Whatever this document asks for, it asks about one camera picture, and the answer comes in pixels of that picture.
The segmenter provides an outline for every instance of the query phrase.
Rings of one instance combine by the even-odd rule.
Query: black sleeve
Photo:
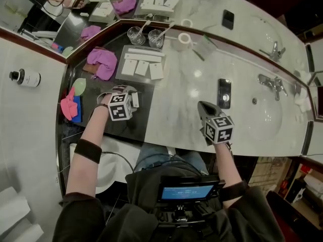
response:
[[[233,234],[238,241],[285,241],[261,190],[251,187],[228,209]]]
[[[99,199],[70,193],[64,196],[62,203],[63,210],[57,220],[52,241],[96,241],[105,227]]]

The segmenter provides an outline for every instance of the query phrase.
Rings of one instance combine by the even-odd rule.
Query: white tissue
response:
[[[0,193],[0,235],[25,217],[30,208],[25,197],[18,196],[13,187]]]
[[[305,101],[305,98],[300,98],[300,95],[298,93],[295,94],[295,97],[294,97],[294,102],[296,105],[302,105]]]
[[[309,97],[306,97],[304,99],[303,104],[299,105],[299,108],[300,108],[302,113],[305,113],[305,112],[310,111],[312,109]]]
[[[311,105],[311,101],[309,100],[309,97],[305,99],[304,106],[306,111],[312,110],[312,105]]]
[[[299,93],[299,98],[304,99],[307,96],[307,90],[305,88],[301,88],[301,92]]]
[[[4,238],[4,242],[36,242],[44,232],[38,224],[32,225],[26,218]]]
[[[301,75],[300,79],[307,84],[309,79],[311,79],[311,74],[302,70],[300,70],[299,73]]]

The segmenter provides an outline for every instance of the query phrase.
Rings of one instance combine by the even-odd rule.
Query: bottle cap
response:
[[[10,73],[9,73],[9,78],[10,78],[12,81],[13,81],[13,80],[17,81],[17,80],[18,80],[18,78],[19,78],[19,73],[18,73],[18,72],[16,72],[16,71],[10,72]]]

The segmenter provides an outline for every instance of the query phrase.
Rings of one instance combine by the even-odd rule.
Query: marble countertop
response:
[[[234,13],[233,30],[222,26],[223,10]],[[245,0],[181,0],[174,20],[180,24],[182,19],[190,19],[195,29],[224,37],[261,53],[255,41],[258,39],[255,35],[260,34],[260,30],[250,27],[251,17],[264,19],[279,34],[281,43],[286,48],[279,62],[282,67],[292,73],[295,69],[308,72],[304,43],[274,17]]]
[[[304,114],[304,121],[296,121],[301,112],[294,104],[292,94],[288,97],[281,94],[283,120],[276,136],[257,141],[247,130],[248,107],[252,96],[267,89],[258,83],[257,76],[262,73],[274,78],[275,75],[270,71],[220,50],[215,51],[206,61],[201,61],[192,50],[175,51],[171,39],[165,40],[163,52],[167,55],[165,78],[154,89],[145,142],[214,152],[214,147],[206,145],[199,131],[202,126],[197,103],[203,100],[216,104],[218,79],[224,78],[232,81],[231,108],[224,112],[235,123],[233,153],[264,157],[300,154],[307,118]],[[283,83],[290,92],[291,84],[286,81]]]

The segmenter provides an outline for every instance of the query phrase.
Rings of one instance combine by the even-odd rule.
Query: hand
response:
[[[85,6],[85,4],[84,4],[84,0],[80,0],[80,2],[78,3],[78,5],[75,5],[75,6],[73,6],[74,8],[76,7],[76,8],[83,8]]]
[[[110,101],[110,98],[111,98],[112,94],[107,94],[106,96],[104,96],[103,100],[101,101],[102,104],[105,104],[107,105]]]
[[[80,0],[77,5],[71,4],[72,0],[64,0],[63,5],[65,8],[83,8],[85,6],[84,0]]]

